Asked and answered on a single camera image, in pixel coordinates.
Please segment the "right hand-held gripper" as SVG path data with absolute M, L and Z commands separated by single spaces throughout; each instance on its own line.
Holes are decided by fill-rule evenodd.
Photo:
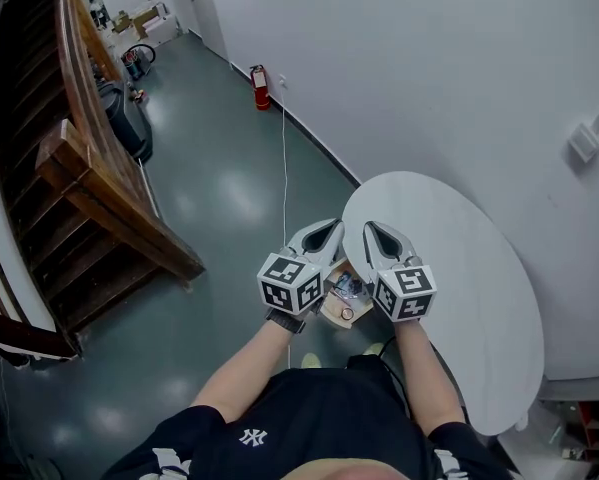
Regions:
M 400 231 L 377 221 L 368 221 L 362 231 L 368 274 L 373 282 L 374 306 L 391 322 L 418 320 L 428 315 L 437 286 L 429 265 L 417 262 L 412 242 Z

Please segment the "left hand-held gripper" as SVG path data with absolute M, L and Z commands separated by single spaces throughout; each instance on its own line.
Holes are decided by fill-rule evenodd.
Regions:
M 310 310 L 324 296 L 324 268 L 341 256 L 341 220 L 323 220 L 297 231 L 280 253 L 268 255 L 257 274 L 263 303 L 290 315 Z

